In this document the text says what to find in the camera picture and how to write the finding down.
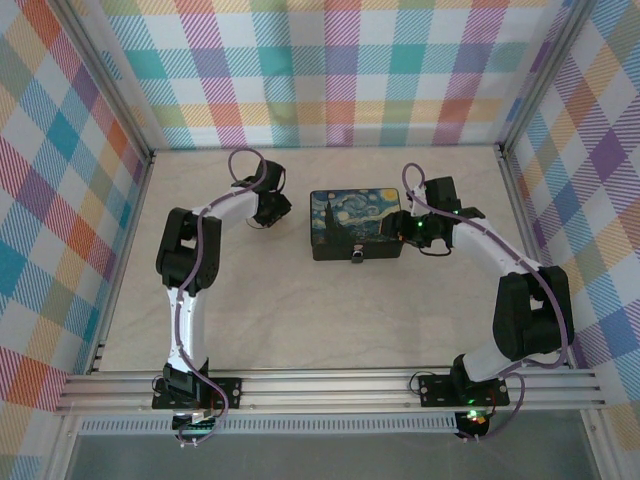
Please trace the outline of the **aluminium frame post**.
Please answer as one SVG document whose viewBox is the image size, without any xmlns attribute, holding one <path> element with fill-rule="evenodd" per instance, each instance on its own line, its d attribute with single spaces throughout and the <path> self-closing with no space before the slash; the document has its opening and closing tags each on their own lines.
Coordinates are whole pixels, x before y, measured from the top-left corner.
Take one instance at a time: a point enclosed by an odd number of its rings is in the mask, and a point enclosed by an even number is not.
<svg viewBox="0 0 640 480">
<path fill-rule="evenodd" d="M 71 0 L 47 0 L 47 2 L 78 50 L 97 88 L 113 109 L 114 115 L 132 141 L 135 150 L 142 156 L 146 164 L 153 164 L 155 151 L 144 137 L 142 129 L 134 119 L 133 113 L 118 89 L 99 49 L 95 46 L 81 17 L 75 12 Z"/>
<path fill-rule="evenodd" d="M 564 7 L 564 2 L 561 2 L 559 12 L 563 14 L 562 21 L 553 21 L 549 31 L 551 39 L 544 40 L 544 48 L 540 48 L 536 55 L 533 61 L 536 69 L 529 73 L 531 80 L 525 81 L 526 90 L 517 97 L 520 101 L 518 108 L 513 110 L 512 120 L 506 122 L 504 132 L 496 143 L 497 150 L 504 158 L 514 150 L 528 128 L 536 109 L 596 4 L 597 0 L 571 0 L 570 4 Z"/>
</svg>

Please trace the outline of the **long aluminium mounting rail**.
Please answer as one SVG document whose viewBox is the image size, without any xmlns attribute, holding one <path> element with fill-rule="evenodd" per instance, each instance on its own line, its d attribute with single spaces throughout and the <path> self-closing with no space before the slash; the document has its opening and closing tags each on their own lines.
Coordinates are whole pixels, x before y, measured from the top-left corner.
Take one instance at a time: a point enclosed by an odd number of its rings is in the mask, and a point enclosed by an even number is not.
<svg viewBox="0 0 640 480">
<path fill-rule="evenodd" d="M 214 377 L 242 380 L 234 414 L 328 414 L 420 412 L 410 391 L 416 368 L 222 370 Z M 524 410 L 601 409 L 605 396 L 595 373 L 560 368 L 519 371 L 525 380 Z M 69 377 L 58 414 L 150 413 L 154 371 L 100 371 Z"/>
</svg>

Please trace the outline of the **starry night painted box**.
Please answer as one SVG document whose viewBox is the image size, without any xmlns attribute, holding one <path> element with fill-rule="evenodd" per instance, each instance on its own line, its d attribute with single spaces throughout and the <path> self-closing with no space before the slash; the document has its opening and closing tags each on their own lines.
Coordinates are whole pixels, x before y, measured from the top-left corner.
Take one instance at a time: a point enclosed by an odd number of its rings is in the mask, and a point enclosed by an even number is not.
<svg viewBox="0 0 640 480">
<path fill-rule="evenodd" d="M 350 261 L 355 244 L 364 261 L 401 255 L 403 243 L 380 233 L 383 218 L 401 211 L 395 188 L 315 190 L 309 199 L 315 261 Z"/>
</svg>

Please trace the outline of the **black controller board with LED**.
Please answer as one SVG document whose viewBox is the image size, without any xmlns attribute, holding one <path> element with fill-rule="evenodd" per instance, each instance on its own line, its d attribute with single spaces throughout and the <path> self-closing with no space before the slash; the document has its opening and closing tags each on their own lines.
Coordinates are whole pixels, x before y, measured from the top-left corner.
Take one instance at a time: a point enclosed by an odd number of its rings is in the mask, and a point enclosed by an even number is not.
<svg viewBox="0 0 640 480">
<path fill-rule="evenodd" d="M 471 409 L 455 413 L 457 432 L 455 435 L 462 439 L 472 439 L 485 436 L 490 427 L 490 417 L 485 410 Z"/>
<path fill-rule="evenodd" d="M 216 428 L 218 415 L 210 411 L 175 414 L 171 419 L 171 429 L 177 437 L 183 437 L 188 442 L 193 438 L 199 439 L 208 435 Z"/>
</svg>

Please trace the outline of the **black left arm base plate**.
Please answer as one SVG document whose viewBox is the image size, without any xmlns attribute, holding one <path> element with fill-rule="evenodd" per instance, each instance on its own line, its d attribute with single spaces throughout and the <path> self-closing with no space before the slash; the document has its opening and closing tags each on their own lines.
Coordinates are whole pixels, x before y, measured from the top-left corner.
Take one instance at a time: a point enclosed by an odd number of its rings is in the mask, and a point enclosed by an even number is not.
<svg viewBox="0 0 640 480">
<path fill-rule="evenodd" d="M 225 393 L 230 409 L 238 409 L 242 395 L 240 378 L 214 378 L 213 382 Z M 222 410 L 222 395 L 197 377 L 166 379 L 157 376 L 152 382 L 153 397 L 151 407 L 159 409 Z"/>
</svg>

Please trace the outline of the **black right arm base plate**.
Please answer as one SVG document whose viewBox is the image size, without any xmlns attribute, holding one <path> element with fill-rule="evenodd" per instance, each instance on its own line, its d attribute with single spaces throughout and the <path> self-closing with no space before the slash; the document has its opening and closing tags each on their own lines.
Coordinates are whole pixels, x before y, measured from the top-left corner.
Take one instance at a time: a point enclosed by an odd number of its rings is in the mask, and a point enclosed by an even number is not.
<svg viewBox="0 0 640 480">
<path fill-rule="evenodd" d="M 450 374 L 421 375 L 418 376 L 418 393 L 422 407 L 493 407 L 510 404 L 506 382 L 499 379 L 471 382 Z"/>
</svg>

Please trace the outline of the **aluminium side floor rail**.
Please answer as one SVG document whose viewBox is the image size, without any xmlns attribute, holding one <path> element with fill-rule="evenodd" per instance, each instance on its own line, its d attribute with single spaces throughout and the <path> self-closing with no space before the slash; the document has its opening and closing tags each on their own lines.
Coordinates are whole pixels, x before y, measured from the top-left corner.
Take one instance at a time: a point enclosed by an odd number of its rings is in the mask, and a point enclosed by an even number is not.
<svg viewBox="0 0 640 480">
<path fill-rule="evenodd" d="M 528 210 L 524 200 L 524 195 L 521 193 L 518 182 L 516 180 L 516 174 L 509 155 L 505 147 L 498 143 L 495 145 L 495 155 L 497 164 L 502 175 L 503 182 L 507 191 L 509 202 L 513 211 L 514 218 L 518 227 L 519 235 L 522 242 L 524 252 L 532 259 L 538 261 L 543 266 L 550 266 L 551 262 L 544 257 L 542 251 L 537 243 L 534 229 L 528 215 Z M 556 356 L 552 354 L 548 355 L 536 355 L 530 357 L 524 362 L 527 367 L 542 368 L 543 364 L 549 364 L 556 362 L 560 359 L 562 351 L 558 350 Z M 575 356 L 572 348 L 568 346 L 563 354 L 563 362 L 558 369 L 576 369 Z"/>
<path fill-rule="evenodd" d="M 143 163 L 140 184 L 134 196 L 131 213 L 129 214 L 126 228 L 124 229 L 120 250 L 117 252 L 112 275 L 104 290 L 105 297 L 98 310 L 99 315 L 96 320 L 89 321 L 89 343 L 87 347 L 78 354 L 74 368 L 75 373 L 91 375 L 99 369 L 98 364 L 100 363 L 102 350 L 108 339 L 157 153 L 157 150 L 152 150 Z"/>
</svg>

